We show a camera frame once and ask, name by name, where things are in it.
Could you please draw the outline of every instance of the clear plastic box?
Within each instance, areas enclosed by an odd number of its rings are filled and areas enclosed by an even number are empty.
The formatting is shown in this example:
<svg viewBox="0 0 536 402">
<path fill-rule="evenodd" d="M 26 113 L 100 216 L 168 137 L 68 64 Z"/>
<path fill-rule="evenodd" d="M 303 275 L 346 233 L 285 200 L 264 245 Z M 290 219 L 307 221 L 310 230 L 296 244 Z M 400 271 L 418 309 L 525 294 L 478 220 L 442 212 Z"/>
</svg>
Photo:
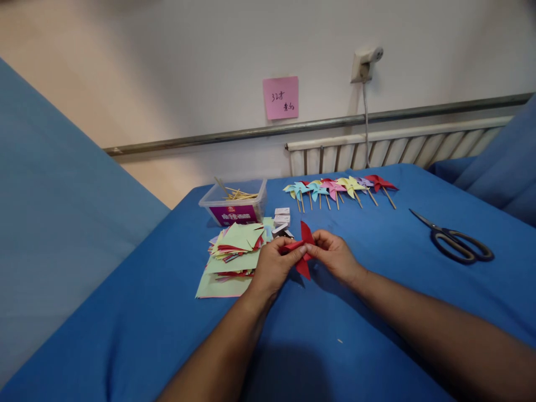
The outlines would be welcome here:
<svg viewBox="0 0 536 402">
<path fill-rule="evenodd" d="M 227 194 L 214 184 L 208 193 L 199 201 L 199 206 L 207 212 L 220 226 L 230 226 L 233 223 L 248 224 L 262 223 L 264 210 L 268 199 L 266 194 L 266 179 L 255 179 L 225 183 L 225 187 L 240 190 L 245 193 L 258 194 L 256 198 L 244 200 L 225 200 Z"/>
</svg>

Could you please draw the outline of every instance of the blue cloth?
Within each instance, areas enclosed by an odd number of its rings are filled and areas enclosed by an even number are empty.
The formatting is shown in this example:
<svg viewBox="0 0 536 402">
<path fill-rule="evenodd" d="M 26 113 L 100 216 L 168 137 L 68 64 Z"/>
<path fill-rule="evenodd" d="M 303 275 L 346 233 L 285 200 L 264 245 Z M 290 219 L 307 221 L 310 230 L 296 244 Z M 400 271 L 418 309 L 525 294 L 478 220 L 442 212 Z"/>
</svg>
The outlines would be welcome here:
<svg viewBox="0 0 536 402">
<path fill-rule="evenodd" d="M 0 60 L 0 387 L 169 209 Z"/>
<path fill-rule="evenodd" d="M 413 165 L 360 171 L 400 188 L 325 199 L 305 214 L 269 180 L 266 215 L 290 207 L 315 231 L 343 236 L 369 269 L 445 300 L 536 347 L 536 229 Z M 341 174 L 325 175 L 330 178 Z M 193 189 L 65 324 L 15 374 L 1 401 L 152 401 L 220 321 L 234 299 L 194 299 L 216 227 Z M 496 258 L 472 266 L 441 254 L 415 209 L 440 226 L 488 245 Z M 244 400 L 451 400 L 401 338 L 320 263 L 312 281 L 292 270 L 266 320 L 246 379 Z"/>
<path fill-rule="evenodd" d="M 475 156 L 459 159 L 447 159 L 432 164 L 428 171 L 447 183 L 454 183 L 467 167 L 473 163 Z"/>
<path fill-rule="evenodd" d="M 536 226 L 536 96 L 454 185 Z"/>
</svg>

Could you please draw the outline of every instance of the radiator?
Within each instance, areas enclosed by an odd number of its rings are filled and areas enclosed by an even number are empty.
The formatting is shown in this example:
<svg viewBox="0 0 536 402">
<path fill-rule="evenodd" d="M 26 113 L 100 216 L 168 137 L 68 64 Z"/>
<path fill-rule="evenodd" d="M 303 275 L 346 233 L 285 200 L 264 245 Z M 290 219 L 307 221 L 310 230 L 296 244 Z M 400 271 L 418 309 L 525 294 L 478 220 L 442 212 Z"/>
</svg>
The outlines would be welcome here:
<svg viewBox="0 0 536 402">
<path fill-rule="evenodd" d="M 369 132 L 370 166 L 398 163 L 427 169 L 432 163 L 476 156 L 487 148 L 512 116 Z M 366 167 L 365 134 L 289 142 L 292 176 Z"/>
</svg>

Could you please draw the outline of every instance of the electrical outlet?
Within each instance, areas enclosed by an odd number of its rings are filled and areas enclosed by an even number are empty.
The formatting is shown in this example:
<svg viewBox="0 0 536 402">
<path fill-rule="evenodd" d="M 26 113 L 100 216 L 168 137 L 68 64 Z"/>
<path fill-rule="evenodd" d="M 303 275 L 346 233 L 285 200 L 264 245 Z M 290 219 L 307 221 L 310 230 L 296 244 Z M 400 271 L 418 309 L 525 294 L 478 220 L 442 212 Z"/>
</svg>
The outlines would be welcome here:
<svg viewBox="0 0 536 402">
<path fill-rule="evenodd" d="M 377 47 L 374 51 L 366 54 L 355 52 L 353 55 L 352 77 L 350 82 L 358 83 L 370 81 L 372 79 L 374 65 L 376 62 L 380 61 L 383 55 L 384 49 L 382 47 Z"/>
</svg>

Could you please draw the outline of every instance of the scissors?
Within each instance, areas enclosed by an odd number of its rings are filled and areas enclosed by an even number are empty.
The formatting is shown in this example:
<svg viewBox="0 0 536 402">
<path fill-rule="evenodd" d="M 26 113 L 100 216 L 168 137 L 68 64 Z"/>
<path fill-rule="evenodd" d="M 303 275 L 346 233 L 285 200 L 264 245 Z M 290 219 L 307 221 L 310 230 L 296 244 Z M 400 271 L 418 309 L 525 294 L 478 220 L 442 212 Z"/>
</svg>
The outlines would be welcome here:
<svg viewBox="0 0 536 402">
<path fill-rule="evenodd" d="M 437 247 L 437 249 L 445 254 L 450 259 L 453 259 L 461 264 L 470 265 L 474 264 L 476 261 L 491 261 L 495 258 L 493 253 L 489 248 L 487 248 L 486 245 L 479 242 L 478 240 L 463 234 L 459 231 L 440 228 L 436 224 L 433 224 L 423 216 L 419 215 L 414 210 L 410 209 L 410 211 L 421 221 L 424 222 L 424 224 L 428 225 L 430 229 L 432 229 L 432 232 L 430 233 L 430 238 L 432 239 L 432 242 Z M 480 250 L 480 253 L 475 252 L 470 246 L 462 242 L 459 238 L 462 238 L 469 243 L 473 244 Z M 446 248 L 444 245 L 442 245 L 439 240 L 443 240 L 446 244 L 448 244 L 451 248 L 458 251 L 461 255 L 464 256 L 460 257 L 459 255 L 453 253 L 448 248 Z"/>
</svg>

